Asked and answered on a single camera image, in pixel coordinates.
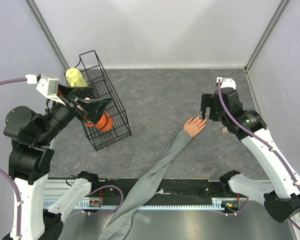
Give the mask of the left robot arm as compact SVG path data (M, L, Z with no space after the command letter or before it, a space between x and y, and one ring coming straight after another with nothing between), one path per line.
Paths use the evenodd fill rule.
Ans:
M64 223L85 196L100 191L98 176L80 172L72 186L51 206L44 208L44 191L54 150L52 140L73 120L96 124L112 102L93 98L93 88L59 84L54 100L47 100L45 114L18 106L6 116L4 135L11 139L8 175L15 191L14 220L6 239L57 240Z

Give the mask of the grey sleeve forearm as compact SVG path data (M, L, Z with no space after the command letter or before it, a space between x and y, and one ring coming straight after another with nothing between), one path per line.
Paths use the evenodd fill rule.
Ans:
M124 240L127 237L138 208L155 195L172 160L191 140L192 137L183 129L174 135L157 163L143 174L131 188L121 206L98 237L100 240Z

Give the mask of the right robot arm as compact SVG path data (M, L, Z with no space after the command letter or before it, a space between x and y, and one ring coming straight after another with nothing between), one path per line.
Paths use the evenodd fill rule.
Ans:
M238 92L232 87L202 94L200 110L234 134L255 156L270 180L269 184L261 183L232 170L219 178L220 193L225 197L236 193L253 199L279 223L299 213L300 175L283 157L259 113L244 110Z

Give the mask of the mannequin hand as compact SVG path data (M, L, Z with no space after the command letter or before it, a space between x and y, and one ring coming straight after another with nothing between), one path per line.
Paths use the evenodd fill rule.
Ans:
M191 138L197 136L207 125L207 119L201 118L199 115L191 117L183 125L183 130L187 132Z

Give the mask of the yellow mug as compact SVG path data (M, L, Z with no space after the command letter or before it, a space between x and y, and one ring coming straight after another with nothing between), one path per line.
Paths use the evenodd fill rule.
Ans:
M80 70L78 70L77 68L69 68L65 72L65 78L67 80L67 83L71 87L87 87L88 86L86 79L84 78L84 76L82 75Z

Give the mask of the orange mug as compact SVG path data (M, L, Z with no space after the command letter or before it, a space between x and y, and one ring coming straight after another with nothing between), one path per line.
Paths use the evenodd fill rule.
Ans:
M101 131L101 132L107 132L113 127L114 120L110 116L109 113L104 112L102 117L96 124L94 124L92 122L87 122L85 125L87 127L95 127L95 128L97 128L98 131Z

